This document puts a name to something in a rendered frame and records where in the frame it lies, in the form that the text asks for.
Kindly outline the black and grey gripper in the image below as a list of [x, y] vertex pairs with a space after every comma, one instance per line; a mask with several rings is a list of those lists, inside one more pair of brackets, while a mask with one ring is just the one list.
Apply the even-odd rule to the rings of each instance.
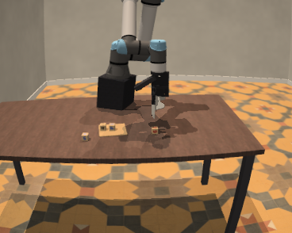
[[[155, 75], [156, 81], [152, 82], [152, 116], [155, 119], [155, 110], [163, 109], [164, 104], [160, 101], [165, 100], [165, 97], [169, 97], [169, 71], [163, 73], [151, 72]], [[160, 77], [159, 77], [160, 76]], [[165, 94], [164, 94], [165, 89]]]

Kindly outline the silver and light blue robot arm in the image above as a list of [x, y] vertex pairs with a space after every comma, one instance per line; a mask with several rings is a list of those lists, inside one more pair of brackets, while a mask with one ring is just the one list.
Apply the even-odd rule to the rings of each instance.
[[[167, 70], [166, 41], [152, 40], [157, 7], [160, 6], [160, 3], [164, 2], [164, 0], [141, 0], [143, 8], [137, 38], [136, 1], [138, 0], [121, 1], [123, 2], [121, 39], [114, 41], [111, 45], [106, 77], [112, 79], [129, 78], [129, 61], [150, 61], [151, 72], [165, 72]], [[134, 86], [134, 89], [135, 91], [142, 90], [154, 81], [156, 81], [156, 77], [155, 75], [151, 75], [143, 80], [141, 84], [138, 82]]]

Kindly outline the tan letter block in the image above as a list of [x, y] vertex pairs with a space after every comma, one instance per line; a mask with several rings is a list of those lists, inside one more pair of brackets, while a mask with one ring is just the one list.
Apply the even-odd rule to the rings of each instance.
[[158, 134], [158, 127], [152, 127], [152, 134]]
[[115, 131], [115, 123], [109, 123], [109, 130], [110, 131]]
[[100, 123], [100, 131], [106, 130], [106, 123]]
[[82, 134], [82, 141], [88, 141], [89, 139], [89, 133], [83, 133]]

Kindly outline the tan flat mat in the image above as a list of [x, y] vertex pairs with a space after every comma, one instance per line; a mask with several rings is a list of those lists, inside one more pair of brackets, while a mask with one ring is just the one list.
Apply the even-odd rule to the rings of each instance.
[[99, 137], [104, 136], [126, 136], [127, 131], [125, 128], [125, 124], [115, 124], [115, 131], [110, 131], [109, 124], [106, 125], [105, 131], [100, 131], [99, 127]]

